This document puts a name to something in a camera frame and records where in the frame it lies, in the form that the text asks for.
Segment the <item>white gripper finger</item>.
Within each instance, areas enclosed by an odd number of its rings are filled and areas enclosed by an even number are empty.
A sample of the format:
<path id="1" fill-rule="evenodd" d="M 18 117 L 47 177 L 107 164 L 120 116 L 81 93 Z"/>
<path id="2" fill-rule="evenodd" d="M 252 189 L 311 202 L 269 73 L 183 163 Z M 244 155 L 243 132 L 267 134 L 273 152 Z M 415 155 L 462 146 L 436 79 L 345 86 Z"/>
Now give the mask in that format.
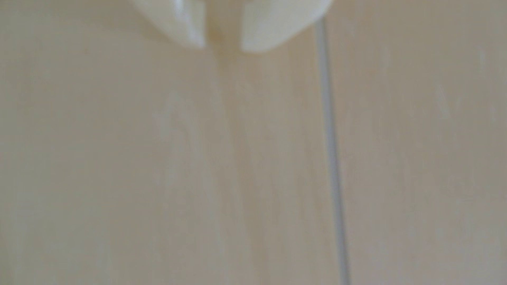
<path id="1" fill-rule="evenodd" d="M 243 7 L 241 50 L 272 50 L 319 21 L 333 1 L 247 1 Z"/>
<path id="2" fill-rule="evenodd" d="M 206 46 L 204 1 L 131 1 L 156 29 L 185 48 Z"/>

